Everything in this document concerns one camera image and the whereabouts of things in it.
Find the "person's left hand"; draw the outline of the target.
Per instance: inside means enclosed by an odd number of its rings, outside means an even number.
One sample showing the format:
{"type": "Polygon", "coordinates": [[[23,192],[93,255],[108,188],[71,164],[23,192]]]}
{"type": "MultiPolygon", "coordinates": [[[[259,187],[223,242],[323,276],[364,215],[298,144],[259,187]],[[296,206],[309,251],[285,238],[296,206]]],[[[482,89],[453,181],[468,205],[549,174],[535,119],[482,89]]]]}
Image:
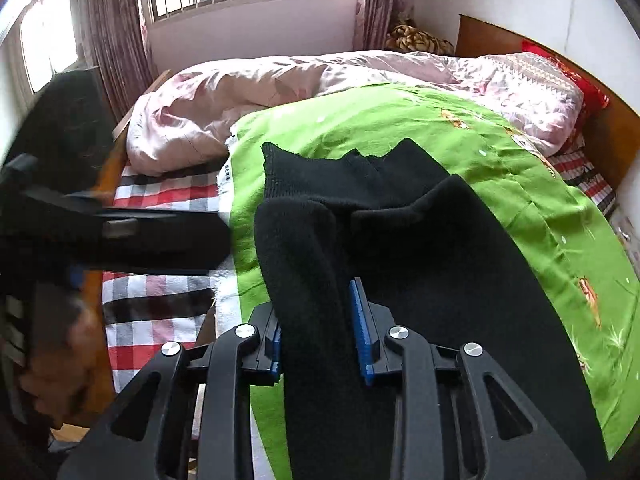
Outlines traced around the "person's left hand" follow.
{"type": "Polygon", "coordinates": [[[111,403],[100,387],[104,329],[79,296],[70,300],[72,322],[58,344],[40,344],[29,360],[20,386],[36,413],[54,429],[64,424],[90,427],[111,403]]]}

